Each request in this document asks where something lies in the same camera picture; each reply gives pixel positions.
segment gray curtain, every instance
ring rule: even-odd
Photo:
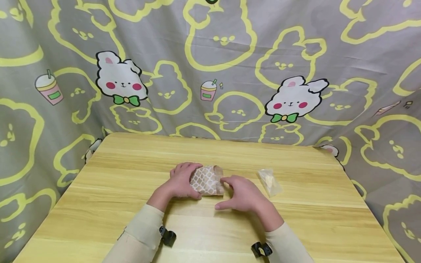
[[[420,262],[420,26],[412,0],[2,1],[0,262],[112,132],[323,147]]]

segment beige sleeve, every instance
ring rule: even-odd
[[[145,205],[124,229],[102,263],[150,263],[155,256],[164,213]]]
[[[272,248],[270,263],[314,263],[287,223],[266,233],[266,243]]]

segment patterned paper bag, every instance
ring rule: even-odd
[[[219,166],[204,166],[196,169],[190,179],[190,185],[203,196],[224,195],[224,187],[220,182],[223,176],[224,171]]]

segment pink drink cup print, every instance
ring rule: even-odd
[[[215,97],[216,89],[218,86],[216,85],[217,79],[214,81],[205,81],[202,86],[200,87],[200,99],[202,101],[212,101]]]
[[[49,69],[47,70],[47,74],[41,75],[36,79],[35,88],[52,105],[56,105],[63,100],[63,93],[61,93],[56,78],[51,74]]]

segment wooden table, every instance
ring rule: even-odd
[[[257,171],[273,168],[283,192],[271,201],[316,262],[403,262],[327,151],[131,133],[106,137],[14,262],[101,263],[169,170],[186,161],[219,165],[263,192]],[[264,240],[260,223],[239,212],[216,212],[219,201],[174,200],[164,224],[177,240],[160,248],[154,262],[263,262],[250,250]]]

